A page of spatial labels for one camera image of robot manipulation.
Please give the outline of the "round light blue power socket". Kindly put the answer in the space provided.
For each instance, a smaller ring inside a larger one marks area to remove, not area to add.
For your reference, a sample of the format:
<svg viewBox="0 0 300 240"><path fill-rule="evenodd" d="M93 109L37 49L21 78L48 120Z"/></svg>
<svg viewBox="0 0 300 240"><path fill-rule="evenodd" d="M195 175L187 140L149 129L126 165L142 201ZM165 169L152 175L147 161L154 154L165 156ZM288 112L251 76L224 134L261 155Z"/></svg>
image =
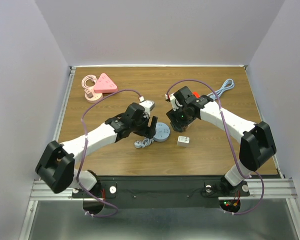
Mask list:
<svg viewBox="0 0 300 240"><path fill-rule="evenodd" d="M153 137L153 140L155 142L164 142L166 141L170 136L170 128L167 124L158 122L156 124L155 128L155 135Z"/></svg>

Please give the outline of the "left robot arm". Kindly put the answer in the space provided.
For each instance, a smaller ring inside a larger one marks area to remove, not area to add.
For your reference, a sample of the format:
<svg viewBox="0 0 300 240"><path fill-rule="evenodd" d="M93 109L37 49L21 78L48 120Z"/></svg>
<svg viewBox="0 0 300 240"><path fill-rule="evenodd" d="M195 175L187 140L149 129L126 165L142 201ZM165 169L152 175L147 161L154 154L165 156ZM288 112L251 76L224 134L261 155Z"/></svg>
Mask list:
<svg viewBox="0 0 300 240"><path fill-rule="evenodd" d="M145 100L131 103L125 112L107 119L96 129L70 141L52 141L46 146L35 172L56 194L67 188L83 189L90 197L101 191L96 175L92 171L75 168L85 157L96 150L114 144L131 133L146 138L155 135L158 118L151 117L155 103Z"/></svg>

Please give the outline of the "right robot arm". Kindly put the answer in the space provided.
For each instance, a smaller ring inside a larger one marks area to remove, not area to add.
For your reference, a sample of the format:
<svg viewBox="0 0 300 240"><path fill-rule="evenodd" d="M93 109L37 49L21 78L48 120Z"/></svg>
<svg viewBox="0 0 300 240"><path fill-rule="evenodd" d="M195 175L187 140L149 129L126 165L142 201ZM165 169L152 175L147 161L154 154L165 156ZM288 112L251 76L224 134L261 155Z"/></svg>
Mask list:
<svg viewBox="0 0 300 240"><path fill-rule="evenodd" d="M263 121L245 120L220 107L210 96L194 94L187 86L166 94L165 99L172 105L166 115L174 131L184 132L194 120L200 119L225 131L229 141L235 139L240 144L235 164L221 178L220 189L225 195L236 192L243 180L276 154L270 126Z"/></svg>

